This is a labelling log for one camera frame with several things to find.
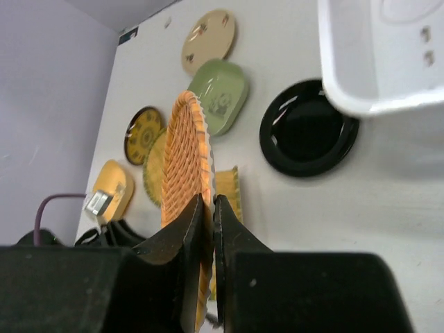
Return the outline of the round bamboo plate green rim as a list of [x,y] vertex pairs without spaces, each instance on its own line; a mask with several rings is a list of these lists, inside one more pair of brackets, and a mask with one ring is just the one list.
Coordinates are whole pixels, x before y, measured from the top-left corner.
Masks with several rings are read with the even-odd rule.
[[164,146],[166,142],[167,129],[163,128],[148,148],[143,163],[143,185],[144,190],[157,207],[162,200],[162,177],[164,162]]

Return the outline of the rectangular bamboo tray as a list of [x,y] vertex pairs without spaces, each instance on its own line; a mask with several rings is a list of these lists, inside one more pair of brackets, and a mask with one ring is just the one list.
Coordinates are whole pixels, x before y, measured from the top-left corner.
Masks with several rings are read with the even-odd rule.
[[[243,224],[238,166],[234,166],[230,170],[216,172],[216,194],[224,195],[228,199],[235,216]],[[213,252],[210,300],[216,301],[216,252]]]

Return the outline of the orange round woven plate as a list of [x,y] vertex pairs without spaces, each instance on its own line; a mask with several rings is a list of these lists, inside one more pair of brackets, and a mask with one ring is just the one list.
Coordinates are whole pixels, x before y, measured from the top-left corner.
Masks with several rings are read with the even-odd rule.
[[214,161],[203,108],[191,91],[176,99],[166,127],[161,186],[161,227],[172,223],[196,195],[203,198],[203,239],[200,250],[194,331],[207,314],[213,262]]

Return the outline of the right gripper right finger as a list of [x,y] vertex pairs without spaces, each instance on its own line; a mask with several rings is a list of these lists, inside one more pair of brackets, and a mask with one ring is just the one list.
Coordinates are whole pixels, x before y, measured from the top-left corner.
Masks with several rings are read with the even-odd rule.
[[412,332],[391,269],[372,253],[275,252],[218,196],[218,320],[226,332]]

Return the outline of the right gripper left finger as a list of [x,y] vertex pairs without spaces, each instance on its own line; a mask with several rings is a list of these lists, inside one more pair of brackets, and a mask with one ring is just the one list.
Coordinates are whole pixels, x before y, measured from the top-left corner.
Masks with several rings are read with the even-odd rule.
[[2,332],[193,332],[204,202],[134,248],[1,249]]

